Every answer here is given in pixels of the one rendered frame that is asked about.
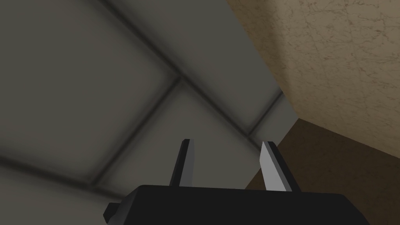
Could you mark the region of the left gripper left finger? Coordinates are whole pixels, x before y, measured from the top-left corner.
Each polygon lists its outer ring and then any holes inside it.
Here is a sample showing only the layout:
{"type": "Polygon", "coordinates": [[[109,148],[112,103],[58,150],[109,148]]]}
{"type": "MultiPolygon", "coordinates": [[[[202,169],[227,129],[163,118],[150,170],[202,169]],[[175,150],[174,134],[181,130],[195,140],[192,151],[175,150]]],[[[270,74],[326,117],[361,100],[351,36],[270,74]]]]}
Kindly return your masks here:
{"type": "Polygon", "coordinates": [[[174,166],[169,186],[193,186],[195,149],[193,139],[184,139],[174,166]]]}

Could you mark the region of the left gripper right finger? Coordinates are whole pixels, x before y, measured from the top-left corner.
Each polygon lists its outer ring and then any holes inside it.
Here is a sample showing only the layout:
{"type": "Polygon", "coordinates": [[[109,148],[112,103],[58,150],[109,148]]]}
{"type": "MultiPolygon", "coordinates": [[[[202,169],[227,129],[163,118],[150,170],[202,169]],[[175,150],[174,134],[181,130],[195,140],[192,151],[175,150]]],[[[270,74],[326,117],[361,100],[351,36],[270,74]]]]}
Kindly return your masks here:
{"type": "Polygon", "coordinates": [[[298,183],[274,142],[267,141],[262,143],[259,161],[266,190],[301,192],[298,183]]]}

